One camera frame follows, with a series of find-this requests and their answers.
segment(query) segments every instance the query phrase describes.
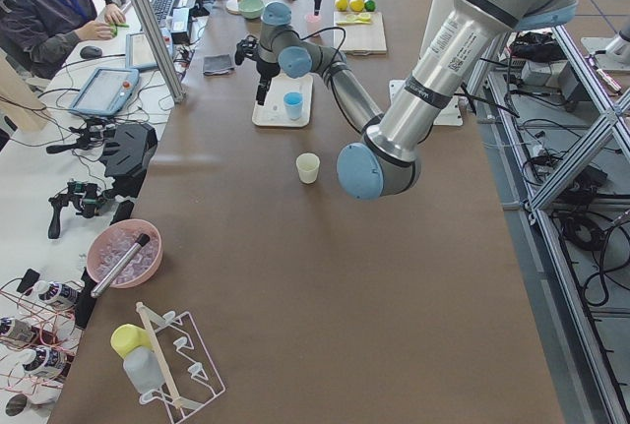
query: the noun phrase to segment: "lemon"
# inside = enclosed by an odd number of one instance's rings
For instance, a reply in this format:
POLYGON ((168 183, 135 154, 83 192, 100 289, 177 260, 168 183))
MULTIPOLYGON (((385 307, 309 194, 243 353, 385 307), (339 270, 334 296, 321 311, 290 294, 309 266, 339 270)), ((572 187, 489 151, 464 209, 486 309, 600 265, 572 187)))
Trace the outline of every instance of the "lemon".
POLYGON ((365 3, 363 4, 365 6, 365 11, 368 11, 370 13, 376 11, 376 3, 374 2, 374 0, 365 0, 365 3))
POLYGON ((361 11, 363 11, 363 0, 350 0, 350 8, 355 12, 355 13, 360 13, 361 11))
POLYGON ((347 9, 347 0, 335 0, 335 9, 345 11, 347 9))

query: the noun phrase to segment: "white paper cup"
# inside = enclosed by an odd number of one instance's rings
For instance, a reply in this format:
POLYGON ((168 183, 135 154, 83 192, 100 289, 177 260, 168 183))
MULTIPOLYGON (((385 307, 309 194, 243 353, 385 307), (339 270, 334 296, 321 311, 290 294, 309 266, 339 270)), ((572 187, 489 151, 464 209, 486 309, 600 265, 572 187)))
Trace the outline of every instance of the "white paper cup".
POLYGON ((319 156, 315 153, 303 153, 295 160, 295 166, 302 183, 314 183, 319 172, 319 156))
POLYGON ((304 97, 301 92, 292 91, 284 95, 284 110, 286 115, 291 120, 296 120, 302 117, 302 105, 304 104, 304 97))
POLYGON ((322 28, 322 15, 318 15, 315 16, 314 14, 310 13, 307 14, 306 16, 304 16, 304 22, 306 23, 306 32, 308 35, 310 35, 311 33, 314 34, 312 35, 313 37, 318 37, 319 33, 318 30, 322 28))

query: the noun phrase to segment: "hand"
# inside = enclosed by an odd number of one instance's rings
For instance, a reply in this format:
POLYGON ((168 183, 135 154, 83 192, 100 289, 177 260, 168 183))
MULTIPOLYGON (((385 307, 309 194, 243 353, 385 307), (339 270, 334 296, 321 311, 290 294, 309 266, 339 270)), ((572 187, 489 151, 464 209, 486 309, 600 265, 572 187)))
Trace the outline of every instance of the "hand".
POLYGON ((125 15, 115 4, 105 6, 105 21, 110 24, 125 24, 125 15))
POLYGON ((75 30, 80 40, 110 40, 114 37, 111 26, 99 21, 89 21, 82 28, 75 30))

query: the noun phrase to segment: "dark jacket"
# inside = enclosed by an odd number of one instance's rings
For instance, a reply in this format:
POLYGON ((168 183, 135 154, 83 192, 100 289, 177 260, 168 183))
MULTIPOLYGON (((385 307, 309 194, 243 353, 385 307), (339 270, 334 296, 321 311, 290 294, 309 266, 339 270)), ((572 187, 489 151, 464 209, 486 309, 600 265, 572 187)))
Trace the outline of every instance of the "dark jacket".
MULTIPOLYGON (((111 0, 119 6, 125 0, 111 0)), ((79 42, 74 30, 96 18, 92 0, 16 0, 0 31, 33 62, 31 71, 52 78, 79 42)))

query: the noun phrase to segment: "small bottle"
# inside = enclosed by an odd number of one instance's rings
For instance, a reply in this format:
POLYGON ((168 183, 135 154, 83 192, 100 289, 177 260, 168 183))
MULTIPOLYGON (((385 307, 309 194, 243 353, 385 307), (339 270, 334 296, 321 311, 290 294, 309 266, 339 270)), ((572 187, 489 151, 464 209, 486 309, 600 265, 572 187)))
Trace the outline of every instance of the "small bottle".
POLYGON ((60 383, 66 381, 73 358, 61 350, 45 346, 28 348, 18 354, 18 362, 29 375, 60 383))
POLYGON ((26 321, 16 318, 0 319, 0 343, 12 347, 23 348, 55 343, 54 333, 31 326, 26 321))
POLYGON ((79 300, 79 291, 56 281, 38 281, 32 289, 41 301, 57 311, 72 309, 79 300))
POLYGON ((123 324, 116 329, 111 335, 109 343, 111 344, 111 348, 113 348, 122 359, 129 355, 129 352, 141 345, 149 350, 153 349, 147 331, 133 324, 123 324))
POLYGON ((122 368, 139 394, 159 390, 165 382, 156 355, 142 345, 125 356, 122 368))

